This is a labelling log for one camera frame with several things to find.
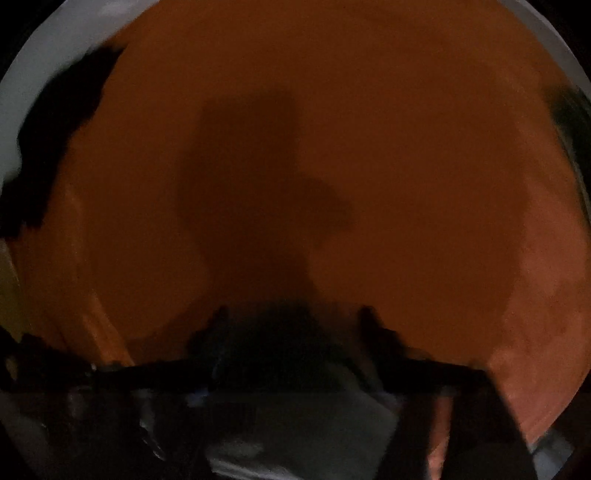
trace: orange surface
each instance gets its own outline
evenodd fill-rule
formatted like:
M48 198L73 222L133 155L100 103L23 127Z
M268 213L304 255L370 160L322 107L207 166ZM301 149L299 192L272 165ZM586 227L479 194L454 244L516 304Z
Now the orange surface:
M552 423L589 368L591 244L544 100L566 80L504 7L163 0L113 42L11 245L52 344L173 358L222 303L366 303L487 362L528 439Z

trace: dark silhouette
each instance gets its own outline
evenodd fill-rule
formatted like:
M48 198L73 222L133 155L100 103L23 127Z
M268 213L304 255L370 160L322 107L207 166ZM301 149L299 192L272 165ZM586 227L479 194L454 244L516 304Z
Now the dark silhouette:
M319 299L303 245L352 225L352 209L297 167L293 96L269 90L212 99L178 172L178 212L209 276L207 292L162 331L133 343L136 361L182 354L223 304Z

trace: white surface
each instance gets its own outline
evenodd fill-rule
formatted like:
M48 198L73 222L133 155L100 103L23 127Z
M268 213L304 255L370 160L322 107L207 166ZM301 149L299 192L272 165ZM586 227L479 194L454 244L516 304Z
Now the white surface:
M157 1L68 0L34 31L0 82L2 179L20 167L18 131L48 79Z

